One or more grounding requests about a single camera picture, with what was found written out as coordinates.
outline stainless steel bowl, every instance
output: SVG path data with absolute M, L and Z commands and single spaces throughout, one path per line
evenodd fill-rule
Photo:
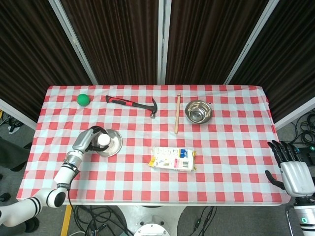
M 195 100 L 187 104 L 185 114 L 190 122 L 195 124 L 204 124 L 210 120 L 212 110 L 208 103 Z

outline food package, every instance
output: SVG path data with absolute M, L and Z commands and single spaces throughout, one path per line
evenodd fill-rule
M 178 171 L 193 171 L 195 151 L 176 147 L 154 147 L 149 166 Z

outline green ball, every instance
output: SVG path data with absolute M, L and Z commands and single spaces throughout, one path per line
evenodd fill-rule
M 90 98 L 86 94 L 82 93 L 79 96 L 77 96 L 77 102 L 79 105 L 85 107 L 90 103 Z

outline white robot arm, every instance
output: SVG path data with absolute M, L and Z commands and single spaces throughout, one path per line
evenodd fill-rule
M 305 236 L 315 236 L 315 202 L 311 199 L 315 186 L 306 163 L 301 160 L 292 144 L 276 141 L 268 142 L 280 168 L 283 182 L 275 180 L 269 171 L 265 171 L 269 181 L 283 189 L 295 198 L 293 205 L 300 220 L 300 226 Z M 289 207 L 286 209 L 291 236 L 293 231 L 288 217 Z
M 70 189 L 71 182 L 79 173 L 79 166 L 84 153 L 89 150 L 104 151 L 108 146 L 92 145 L 93 139 L 99 134 L 107 135 L 106 130 L 99 126 L 93 126 L 83 131 L 72 146 L 73 151 L 66 155 L 63 165 L 54 178 L 56 189 L 43 188 L 34 196 L 24 199 L 9 206 L 0 207 L 0 225 L 13 227 L 38 215 L 43 207 L 60 207 L 65 200 L 65 193 Z

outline floor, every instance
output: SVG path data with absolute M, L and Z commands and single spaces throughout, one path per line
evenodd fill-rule
M 34 131 L 23 125 L 20 130 L 9 135 L 7 125 L 0 126 L 0 136 L 21 147 L 32 141 Z M 294 126 L 288 124 L 278 131 L 280 140 L 290 141 L 294 138 Z M 0 167 L 0 173 L 4 178 L 0 181 L 0 192 L 9 192 L 12 198 L 6 203 L 0 203 L 0 206 L 16 202 L 18 188 L 23 177 L 24 169 L 19 172 L 12 172 L 9 169 Z M 288 226 L 285 220 L 284 209 L 286 205 L 281 206 L 221 206 L 218 207 L 217 214 L 209 227 L 206 235 L 234 235 L 234 236 L 264 236 L 264 235 L 289 235 Z M 196 220 L 200 217 L 203 207 L 187 207 L 178 223 L 178 236 L 188 236 L 191 234 Z M 59 236 L 61 233 L 65 206 L 58 209 L 45 207 L 38 219 L 40 226 L 32 234 L 22 233 L 20 236 Z M 294 235 L 302 236 L 298 219 L 294 212 L 291 212 L 291 223 L 293 225 Z M 122 230 L 112 227 L 116 235 L 120 235 Z M 71 217 L 68 235 L 79 231 Z M 104 230 L 99 235 L 110 235 L 109 231 Z

